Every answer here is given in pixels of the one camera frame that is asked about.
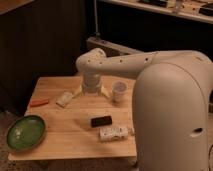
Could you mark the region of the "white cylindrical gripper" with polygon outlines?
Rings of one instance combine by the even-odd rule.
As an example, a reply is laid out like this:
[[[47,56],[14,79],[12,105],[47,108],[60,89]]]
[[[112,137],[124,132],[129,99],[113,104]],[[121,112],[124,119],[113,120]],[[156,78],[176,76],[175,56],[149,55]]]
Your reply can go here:
[[[101,76],[99,74],[85,74],[83,76],[82,86],[79,86],[73,93],[73,97],[78,97],[82,95],[82,89],[85,93],[97,93],[101,89],[101,94],[106,98],[109,98],[109,92],[102,85],[101,86]]]

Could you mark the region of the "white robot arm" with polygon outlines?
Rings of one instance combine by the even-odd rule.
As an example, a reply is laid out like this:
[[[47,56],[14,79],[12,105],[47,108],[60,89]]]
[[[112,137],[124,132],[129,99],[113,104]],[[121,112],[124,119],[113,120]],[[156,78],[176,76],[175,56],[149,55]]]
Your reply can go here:
[[[194,50],[107,57],[96,48],[76,60],[83,85],[102,75],[135,81],[132,118],[139,171],[209,171],[208,113],[213,61]]]

